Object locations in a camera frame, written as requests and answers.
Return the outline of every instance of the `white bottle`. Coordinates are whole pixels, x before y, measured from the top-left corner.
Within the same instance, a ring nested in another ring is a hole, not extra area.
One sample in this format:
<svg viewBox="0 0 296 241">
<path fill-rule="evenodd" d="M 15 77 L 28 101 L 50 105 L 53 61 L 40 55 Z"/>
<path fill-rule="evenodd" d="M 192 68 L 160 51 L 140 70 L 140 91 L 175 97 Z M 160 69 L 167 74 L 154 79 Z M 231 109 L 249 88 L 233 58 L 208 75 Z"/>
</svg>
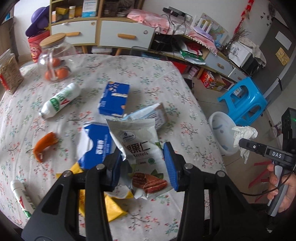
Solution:
<svg viewBox="0 0 296 241">
<path fill-rule="evenodd" d="M 74 100 L 80 95 L 81 89 L 78 84 L 71 83 L 66 88 L 57 93 L 54 97 L 48 100 L 42 107 L 39 115 L 43 119 L 53 117 L 62 108 L 64 108 L 70 101 Z"/>
<path fill-rule="evenodd" d="M 19 180 L 13 180 L 10 182 L 10 188 L 23 212 L 27 218 L 30 218 L 36 208 L 29 198 L 24 184 Z"/>
</svg>

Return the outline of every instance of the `purple hat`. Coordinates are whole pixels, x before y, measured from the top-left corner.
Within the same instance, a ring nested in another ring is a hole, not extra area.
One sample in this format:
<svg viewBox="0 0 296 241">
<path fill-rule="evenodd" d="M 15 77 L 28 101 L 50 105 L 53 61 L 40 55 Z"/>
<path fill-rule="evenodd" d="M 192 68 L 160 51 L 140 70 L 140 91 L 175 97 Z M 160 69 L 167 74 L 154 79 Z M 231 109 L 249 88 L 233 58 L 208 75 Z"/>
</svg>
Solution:
<svg viewBox="0 0 296 241">
<path fill-rule="evenodd" d="M 31 17 L 32 24 L 26 30 L 26 36 L 32 37 L 49 24 L 49 6 L 37 9 Z"/>
</svg>

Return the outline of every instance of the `human hand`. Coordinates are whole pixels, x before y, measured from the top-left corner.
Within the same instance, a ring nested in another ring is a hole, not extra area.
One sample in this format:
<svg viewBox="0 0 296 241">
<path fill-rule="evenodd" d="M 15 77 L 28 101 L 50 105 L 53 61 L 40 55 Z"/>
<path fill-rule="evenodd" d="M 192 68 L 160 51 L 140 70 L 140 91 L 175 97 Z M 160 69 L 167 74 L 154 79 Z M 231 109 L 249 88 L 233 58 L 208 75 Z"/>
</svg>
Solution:
<svg viewBox="0 0 296 241">
<path fill-rule="evenodd" d="M 277 177 L 274 174 L 274 164 L 269 164 L 267 166 L 267 169 L 269 170 L 268 190 L 272 190 L 272 189 L 276 188 L 275 184 L 277 183 Z M 284 182 L 287 179 L 288 176 L 289 175 L 284 175 L 282 177 L 281 181 Z M 290 207 L 290 205 L 291 205 L 291 203 L 292 203 L 292 201 L 293 201 L 293 199 L 295 197 L 295 194 L 296 194 L 296 176 L 295 176 L 294 173 L 285 182 L 285 185 L 289 185 L 289 187 L 288 187 L 286 195 L 285 195 L 285 197 L 284 197 L 284 199 L 283 199 L 283 201 L 282 201 L 282 203 L 281 203 L 281 205 L 279 207 L 279 210 L 278 210 L 279 213 L 287 210 Z M 268 193 L 267 198 L 269 200 L 272 200 L 274 198 L 274 196 L 278 194 L 278 192 L 279 191 L 277 189 L 277 190 L 274 190 L 274 191 Z"/>
</svg>

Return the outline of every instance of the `pink cloth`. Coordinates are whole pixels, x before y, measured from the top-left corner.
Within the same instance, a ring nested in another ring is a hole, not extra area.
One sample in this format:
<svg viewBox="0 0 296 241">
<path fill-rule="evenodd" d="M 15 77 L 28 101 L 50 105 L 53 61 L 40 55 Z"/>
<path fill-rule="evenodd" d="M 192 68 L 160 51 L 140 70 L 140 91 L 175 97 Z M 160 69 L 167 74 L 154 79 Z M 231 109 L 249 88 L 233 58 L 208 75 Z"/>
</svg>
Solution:
<svg viewBox="0 0 296 241">
<path fill-rule="evenodd" d="M 175 27 L 173 27 L 172 24 L 169 23 L 169 20 L 166 16 L 160 16 L 158 14 L 146 12 L 140 9 L 132 9 L 131 12 L 127 15 L 127 17 L 143 25 L 153 27 L 155 28 L 156 32 L 161 34 L 172 35 L 174 32 L 174 29 L 177 29 L 174 33 L 175 35 L 186 34 L 192 37 L 194 41 L 205 46 L 214 54 L 217 54 L 217 49 L 215 44 L 212 41 L 210 41 L 208 38 L 198 34 L 196 31 L 192 30 L 189 26 L 186 26 L 185 28 L 184 24 L 181 24 L 181 26 L 179 26 L 180 25 L 179 23 L 174 23 Z"/>
</svg>

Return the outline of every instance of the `orange fruit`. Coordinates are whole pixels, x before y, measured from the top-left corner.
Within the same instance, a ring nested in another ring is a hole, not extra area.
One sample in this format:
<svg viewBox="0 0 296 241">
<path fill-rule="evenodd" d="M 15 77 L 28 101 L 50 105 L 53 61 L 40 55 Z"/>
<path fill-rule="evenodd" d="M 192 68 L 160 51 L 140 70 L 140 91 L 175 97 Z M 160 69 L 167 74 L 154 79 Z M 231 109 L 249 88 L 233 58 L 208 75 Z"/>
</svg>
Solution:
<svg viewBox="0 0 296 241">
<path fill-rule="evenodd" d="M 45 77 L 46 80 L 51 81 L 51 78 L 52 78 L 51 72 L 49 70 L 46 71 L 45 74 L 44 74 L 44 77 Z"/>
<path fill-rule="evenodd" d="M 57 77 L 62 80 L 69 75 L 69 70 L 66 67 L 62 67 L 56 70 Z"/>
<path fill-rule="evenodd" d="M 58 67 L 61 64 L 61 61 L 59 58 L 53 58 L 52 59 L 52 65 L 53 67 Z"/>
</svg>

